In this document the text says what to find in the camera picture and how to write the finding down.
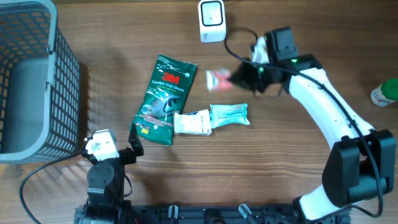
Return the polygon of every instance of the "container with green lid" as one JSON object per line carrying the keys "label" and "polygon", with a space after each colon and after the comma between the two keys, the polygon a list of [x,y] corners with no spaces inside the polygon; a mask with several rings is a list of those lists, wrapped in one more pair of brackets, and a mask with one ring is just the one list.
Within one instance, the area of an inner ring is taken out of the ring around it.
{"label": "container with green lid", "polygon": [[398,78],[390,78],[371,93],[371,99],[378,106],[387,106],[398,100]]}

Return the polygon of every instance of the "white packet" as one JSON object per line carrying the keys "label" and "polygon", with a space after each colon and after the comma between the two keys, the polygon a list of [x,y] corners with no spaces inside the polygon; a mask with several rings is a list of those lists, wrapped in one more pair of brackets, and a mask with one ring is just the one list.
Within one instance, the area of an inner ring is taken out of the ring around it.
{"label": "white packet", "polygon": [[211,134],[210,112],[208,109],[187,114],[174,113],[175,134]]}

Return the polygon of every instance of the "gray basket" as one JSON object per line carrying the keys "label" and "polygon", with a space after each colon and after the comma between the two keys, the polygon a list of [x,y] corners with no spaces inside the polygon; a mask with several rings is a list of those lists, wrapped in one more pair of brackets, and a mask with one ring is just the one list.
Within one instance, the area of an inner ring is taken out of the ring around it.
{"label": "gray basket", "polygon": [[52,161],[77,150],[79,63],[50,0],[0,2],[0,162]]}

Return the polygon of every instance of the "teal packet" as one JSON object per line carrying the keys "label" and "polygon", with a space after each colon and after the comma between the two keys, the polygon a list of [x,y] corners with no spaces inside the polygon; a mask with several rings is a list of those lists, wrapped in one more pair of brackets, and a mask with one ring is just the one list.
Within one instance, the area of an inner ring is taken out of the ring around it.
{"label": "teal packet", "polygon": [[130,129],[135,126],[138,135],[171,146],[174,112],[182,113],[196,69],[195,64],[159,54],[144,102],[138,109]]}
{"label": "teal packet", "polygon": [[211,128],[217,128],[227,124],[245,124],[249,125],[247,119],[248,104],[241,103],[237,105],[210,105],[211,107]]}

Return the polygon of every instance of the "wooden tabletop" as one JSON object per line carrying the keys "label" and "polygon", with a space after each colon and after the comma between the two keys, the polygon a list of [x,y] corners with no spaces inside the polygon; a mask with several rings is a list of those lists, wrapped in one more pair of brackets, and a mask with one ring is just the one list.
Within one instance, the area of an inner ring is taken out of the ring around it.
{"label": "wooden tabletop", "polygon": [[[145,155],[126,167],[134,190],[128,199],[133,205],[290,203],[321,184],[329,148],[298,101],[290,95],[257,99],[243,90],[206,90],[205,70],[234,70],[239,61],[228,55],[221,42],[200,41],[196,2],[57,7],[58,24],[82,63],[82,136],[112,128],[118,147],[128,146],[129,126],[159,53],[198,65],[184,112],[206,109],[209,104],[249,105],[250,126],[224,126],[209,137],[175,136],[171,147],[141,139]],[[397,7],[394,1],[225,4],[229,27],[247,27],[263,34],[291,26],[300,53],[319,59],[348,104],[376,129],[389,129],[395,136],[398,104],[380,108],[369,96],[384,80],[397,76]],[[247,57],[253,40],[248,34],[233,35],[231,49]],[[1,223],[31,223],[18,191],[21,180],[39,165],[0,165]],[[87,198],[90,167],[88,161],[78,158],[34,175],[24,191],[32,213],[42,223],[71,223],[75,207]],[[354,211],[352,223],[396,223],[398,191],[384,199],[381,218]],[[375,211],[377,200],[361,205]]]}

